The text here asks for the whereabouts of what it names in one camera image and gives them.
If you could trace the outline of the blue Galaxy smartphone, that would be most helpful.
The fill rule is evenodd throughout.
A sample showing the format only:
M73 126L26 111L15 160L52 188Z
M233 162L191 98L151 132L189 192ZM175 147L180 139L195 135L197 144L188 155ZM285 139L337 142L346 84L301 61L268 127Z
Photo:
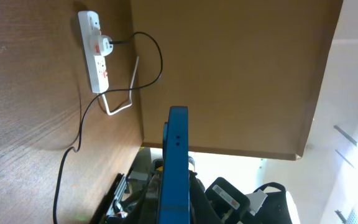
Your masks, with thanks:
M188 108L172 106L163 127L163 171L159 224L190 223L188 172Z

